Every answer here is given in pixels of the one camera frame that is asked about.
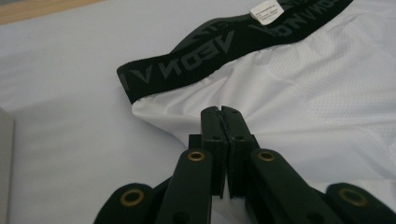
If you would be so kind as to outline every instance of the brass grommet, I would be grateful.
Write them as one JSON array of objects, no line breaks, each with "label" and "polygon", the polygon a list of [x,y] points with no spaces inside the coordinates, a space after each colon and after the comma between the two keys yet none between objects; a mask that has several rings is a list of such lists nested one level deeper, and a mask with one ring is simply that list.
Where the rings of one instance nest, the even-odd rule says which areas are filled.
[{"label": "brass grommet", "polygon": [[257,157],[262,161],[274,161],[275,156],[271,152],[260,152]]},{"label": "brass grommet", "polygon": [[340,189],[338,193],[344,201],[352,203],[355,206],[363,207],[369,203],[364,195],[354,189]]},{"label": "brass grommet", "polygon": [[203,161],[205,159],[205,154],[200,151],[193,151],[187,156],[190,161]]},{"label": "brass grommet", "polygon": [[145,198],[145,193],[141,189],[130,189],[125,191],[120,197],[120,202],[126,207],[132,207],[140,204]]}]

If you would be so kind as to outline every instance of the black waistband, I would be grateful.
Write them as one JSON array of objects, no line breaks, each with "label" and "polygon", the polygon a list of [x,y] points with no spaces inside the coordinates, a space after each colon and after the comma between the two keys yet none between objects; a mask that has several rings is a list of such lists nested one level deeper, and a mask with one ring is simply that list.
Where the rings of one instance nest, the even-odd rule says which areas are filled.
[{"label": "black waistband", "polygon": [[171,53],[118,68],[117,74],[131,103],[193,84],[250,52],[303,40],[352,0],[278,2],[285,12],[269,25],[261,25],[248,14],[215,19],[194,30]]}]

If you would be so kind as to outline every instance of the round hole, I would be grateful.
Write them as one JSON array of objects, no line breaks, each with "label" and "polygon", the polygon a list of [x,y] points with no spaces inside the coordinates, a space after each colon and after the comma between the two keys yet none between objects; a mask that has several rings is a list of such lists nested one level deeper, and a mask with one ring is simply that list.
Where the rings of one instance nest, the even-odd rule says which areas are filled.
[{"label": "round hole", "polygon": [[275,160],[275,156],[271,152],[260,152],[258,157],[262,161],[274,161]]},{"label": "round hole", "polygon": [[311,224],[322,224],[324,223],[324,218],[319,213],[311,213],[306,216]]},{"label": "round hole", "polygon": [[238,140],[238,141],[244,140],[244,136],[238,135],[235,137],[235,140]]},{"label": "round hole", "polygon": [[190,161],[203,161],[205,159],[205,154],[200,151],[193,151],[187,156]]},{"label": "round hole", "polygon": [[140,204],[144,197],[145,193],[141,189],[130,189],[122,194],[120,203],[124,206],[132,207]]},{"label": "round hole", "polygon": [[368,204],[366,197],[354,189],[340,189],[339,194],[344,201],[355,206],[363,207]]},{"label": "round hole", "polygon": [[178,212],[173,215],[172,221],[175,224],[187,224],[190,221],[190,216],[185,212]]}]

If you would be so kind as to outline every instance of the white bedsheet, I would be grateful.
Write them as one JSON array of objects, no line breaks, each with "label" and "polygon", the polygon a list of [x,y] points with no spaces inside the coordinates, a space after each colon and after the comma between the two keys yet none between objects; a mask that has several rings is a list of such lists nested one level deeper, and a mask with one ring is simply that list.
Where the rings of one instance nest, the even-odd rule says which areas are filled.
[{"label": "white bedsheet", "polygon": [[[93,223],[118,187],[160,184],[211,105],[240,110],[261,146],[312,186],[357,184],[396,210],[392,0],[355,0],[306,40],[250,53],[131,113],[118,66],[259,3],[111,0],[0,26],[0,107],[16,122],[9,224]],[[212,223],[247,220],[242,200],[214,199]]]}]

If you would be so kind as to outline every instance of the care label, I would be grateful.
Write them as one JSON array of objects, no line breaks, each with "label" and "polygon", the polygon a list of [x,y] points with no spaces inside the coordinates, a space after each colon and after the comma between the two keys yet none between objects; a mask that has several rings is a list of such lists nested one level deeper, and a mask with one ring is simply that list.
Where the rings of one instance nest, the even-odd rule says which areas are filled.
[{"label": "care label", "polygon": [[250,10],[250,15],[262,25],[275,21],[282,13],[283,8],[276,0],[267,0]]}]

